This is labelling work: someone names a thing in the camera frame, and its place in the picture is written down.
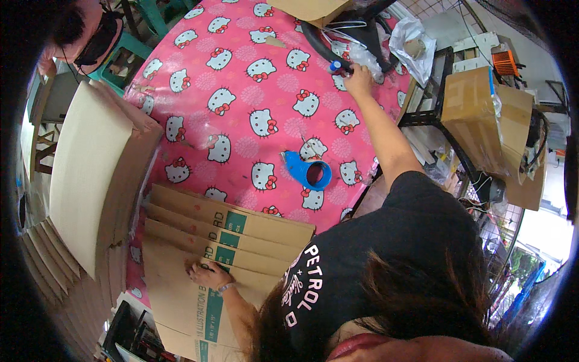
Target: woman's hand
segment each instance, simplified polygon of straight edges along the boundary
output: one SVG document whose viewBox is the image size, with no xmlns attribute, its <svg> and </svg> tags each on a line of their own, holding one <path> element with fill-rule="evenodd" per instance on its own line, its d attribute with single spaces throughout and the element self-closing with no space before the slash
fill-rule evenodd
<svg viewBox="0 0 579 362">
<path fill-rule="evenodd" d="M 221 269 L 217 263 L 210 261 L 207 265 L 213 270 L 202 268 L 199 264 L 193 264 L 191 269 L 187 270 L 194 283 L 218 290 L 220 287 L 234 282 L 233 277 Z"/>
<path fill-rule="evenodd" d="M 356 102 L 366 97 L 371 98 L 372 85 L 374 84 L 372 73 L 366 65 L 360 67 L 358 63 L 354 63 L 351 67 L 354 70 L 354 74 L 344 79 L 344 86 L 348 93 L 354 97 Z"/>
</svg>

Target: woman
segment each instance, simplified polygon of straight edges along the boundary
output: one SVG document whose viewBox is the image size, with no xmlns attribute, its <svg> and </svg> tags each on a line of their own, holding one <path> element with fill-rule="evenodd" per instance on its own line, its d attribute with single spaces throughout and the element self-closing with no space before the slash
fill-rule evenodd
<svg viewBox="0 0 579 362">
<path fill-rule="evenodd" d="M 98 29 L 102 6 L 98 0 L 77 0 L 57 22 L 52 39 L 47 41 L 38 59 L 41 75 L 55 76 L 53 57 L 71 64 L 79 57 Z"/>
<path fill-rule="evenodd" d="M 372 98 L 366 66 L 345 79 L 390 194 L 381 209 L 316 236 L 260 311 L 217 264 L 189 271 L 222 291 L 250 361 L 509 361 L 483 326 L 482 249 L 465 209 L 423 173 Z"/>
</svg>

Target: plastic bag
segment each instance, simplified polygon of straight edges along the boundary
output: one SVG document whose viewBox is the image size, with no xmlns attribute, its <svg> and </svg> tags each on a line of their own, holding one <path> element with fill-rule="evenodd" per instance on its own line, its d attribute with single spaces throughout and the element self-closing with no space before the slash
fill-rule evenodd
<svg viewBox="0 0 579 362">
<path fill-rule="evenodd" d="M 358 63 L 359 65 L 366 65 L 377 83 L 384 80 L 382 68 L 380 68 L 376 61 L 376 57 L 372 53 L 358 43 L 351 42 L 349 47 L 351 61 Z"/>
<path fill-rule="evenodd" d="M 418 38 L 424 42 L 426 50 L 413 60 L 404 51 L 404 42 Z M 408 69 L 408 72 L 416 79 L 422 88 L 430 78 L 433 68 L 434 52 L 436 51 L 436 39 L 431 39 L 424 33 L 424 27 L 418 19 L 406 17 L 400 20 L 392 30 L 390 37 L 390 51 L 400 59 L 400 63 Z"/>
</svg>

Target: hello kitty print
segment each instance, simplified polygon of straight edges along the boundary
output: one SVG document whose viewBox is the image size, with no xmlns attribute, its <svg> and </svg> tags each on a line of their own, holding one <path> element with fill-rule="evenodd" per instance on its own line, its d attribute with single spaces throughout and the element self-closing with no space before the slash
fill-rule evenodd
<svg viewBox="0 0 579 362">
<path fill-rule="evenodd" d="M 396 24 L 394 18 L 386 22 Z M 302 26 L 265 0 L 203 0 L 185 14 L 124 96 L 164 129 L 148 187 L 168 184 L 309 222 L 316 233 L 352 211 L 376 171 L 375 153 L 344 78 L 327 73 L 328 62 L 309 45 Z M 271 45 L 274 39 L 285 47 Z M 327 46 L 349 57 L 346 40 Z M 373 90 L 394 119 L 408 84 L 408 72 L 398 67 Z M 327 162 L 330 184 L 323 191 L 304 188 L 285 167 L 283 151 Z M 148 303 L 138 235 L 127 279 Z"/>
</svg>

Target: dark hair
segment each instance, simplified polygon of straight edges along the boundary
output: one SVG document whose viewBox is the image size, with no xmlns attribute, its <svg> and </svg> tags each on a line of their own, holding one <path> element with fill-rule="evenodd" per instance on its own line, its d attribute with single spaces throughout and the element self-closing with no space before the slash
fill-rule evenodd
<svg viewBox="0 0 579 362">
<path fill-rule="evenodd" d="M 447 273 L 430 275 L 407 260 L 382 260 L 368 253 L 362 286 L 372 319 L 357 324 L 368 330 L 399 339 L 429 335 L 460 338 L 479 345 L 492 345 L 485 327 L 485 268 L 482 252 L 473 251 L 453 263 L 446 252 Z M 456 270 L 469 270 L 455 273 Z M 254 328 L 249 361 L 324 361 L 326 341 L 312 341 L 314 350 L 291 347 L 281 312 L 283 284 L 280 282 L 263 303 Z"/>
<path fill-rule="evenodd" d="M 54 43 L 64 47 L 80 39 L 85 28 L 85 13 L 76 4 L 72 5 L 58 20 L 52 34 Z"/>
</svg>

